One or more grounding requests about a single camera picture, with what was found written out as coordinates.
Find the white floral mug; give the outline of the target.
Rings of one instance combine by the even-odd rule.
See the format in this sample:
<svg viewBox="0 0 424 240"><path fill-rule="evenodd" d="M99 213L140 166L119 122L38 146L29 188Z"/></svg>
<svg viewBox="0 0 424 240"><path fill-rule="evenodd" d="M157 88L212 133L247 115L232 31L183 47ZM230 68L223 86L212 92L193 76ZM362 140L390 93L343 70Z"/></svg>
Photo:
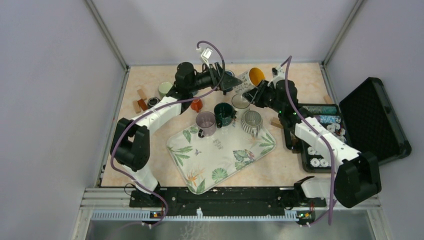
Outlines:
<svg viewBox="0 0 424 240"><path fill-rule="evenodd" d="M257 67L253 67L236 76L241 80L241 84L233 87L236 94L243 94L257 87L262 80L265 80L263 71Z"/></svg>

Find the lilac purple mug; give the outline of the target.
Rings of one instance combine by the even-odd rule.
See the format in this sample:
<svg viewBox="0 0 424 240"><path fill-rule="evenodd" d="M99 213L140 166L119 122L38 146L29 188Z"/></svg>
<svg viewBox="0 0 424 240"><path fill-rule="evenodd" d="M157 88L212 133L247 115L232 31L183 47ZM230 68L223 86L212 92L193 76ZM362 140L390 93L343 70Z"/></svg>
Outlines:
<svg viewBox="0 0 424 240"><path fill-rule="evenodd" d="M196 116L195 123L198 126L197 136L199 138L210 137L217 130L216 117L210 111L204 111L199 113Z"/></svg>

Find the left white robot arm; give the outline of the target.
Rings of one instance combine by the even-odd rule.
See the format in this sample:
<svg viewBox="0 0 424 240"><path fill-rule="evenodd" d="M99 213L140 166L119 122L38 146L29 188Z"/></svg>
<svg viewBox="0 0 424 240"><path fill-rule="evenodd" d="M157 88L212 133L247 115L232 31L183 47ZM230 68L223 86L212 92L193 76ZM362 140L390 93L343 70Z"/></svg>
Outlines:
<svg viewBox="0 0 424 240"><path fill-rule="evenodd" d="M196 100L195 91L211 88L227 91L242 81L226 73L225 64L211 64L197 71L190 62L176 68L174 83L166 95L153 107L132 119L121 118L116 125L110 147L110 165L131 180L142 192L141 200L149 207L160 202L158 180L147 163L150 158L150 137L172 118L183 114Z"/></svg>

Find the grey striped mug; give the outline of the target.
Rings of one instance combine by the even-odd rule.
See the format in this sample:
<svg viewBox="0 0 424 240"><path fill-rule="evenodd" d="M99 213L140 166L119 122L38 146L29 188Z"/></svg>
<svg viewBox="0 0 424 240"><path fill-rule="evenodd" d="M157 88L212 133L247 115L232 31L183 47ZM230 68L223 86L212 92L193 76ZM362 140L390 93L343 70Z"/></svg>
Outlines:
<svg viewBox="0 0 424 240"><path fill-rule="evenodd" d="M248 110L243 114L240 124L246 133L257 137L263 127L263 118L259 112Z"/></svg>

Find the dark green mug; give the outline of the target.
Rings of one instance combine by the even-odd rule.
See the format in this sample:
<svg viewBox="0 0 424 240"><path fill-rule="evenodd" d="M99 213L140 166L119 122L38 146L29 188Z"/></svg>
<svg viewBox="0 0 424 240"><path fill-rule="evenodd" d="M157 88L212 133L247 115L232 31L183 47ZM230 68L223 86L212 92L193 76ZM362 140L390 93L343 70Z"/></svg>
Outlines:
<svg viewBox="0 0 424 240"><path fill-rule="evenodd" d="M230 125L236 118L237 111L232 105L226 102L218 103L213 109L216 126L222 128Z"/></svg>

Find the white black-rimmed mug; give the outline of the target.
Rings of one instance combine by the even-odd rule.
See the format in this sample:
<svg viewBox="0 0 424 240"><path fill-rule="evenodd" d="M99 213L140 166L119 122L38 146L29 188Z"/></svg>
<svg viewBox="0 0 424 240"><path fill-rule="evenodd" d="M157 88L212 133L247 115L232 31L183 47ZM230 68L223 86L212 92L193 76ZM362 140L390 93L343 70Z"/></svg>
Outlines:
<svg viewBox="0 0 424 240"><path fill-rule="evenodd" d="M231 105L236 111L236 118L241 118L243 114L250 110L250 102L242 94L236 94L231 99Z"/></svg>

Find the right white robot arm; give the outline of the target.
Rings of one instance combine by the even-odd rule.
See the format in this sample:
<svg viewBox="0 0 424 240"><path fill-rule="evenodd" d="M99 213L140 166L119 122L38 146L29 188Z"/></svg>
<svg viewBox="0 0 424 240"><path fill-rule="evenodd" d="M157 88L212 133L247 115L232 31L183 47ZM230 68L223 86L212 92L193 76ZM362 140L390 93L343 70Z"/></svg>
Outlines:
<svg viewBox="0 0 424 240"><path fill-rule="evenodd" d="M277 83L262 80L258 86L242 92L256 107L274 110L285 130L330 162L331 176L302 180L301 187L293 192L294 202L307 206L313 198L324 198L352 208L380 193L382 184L377 157L369 151L360 152L335 137L312 113L299 106L297 93L291 80Z"/></svg>

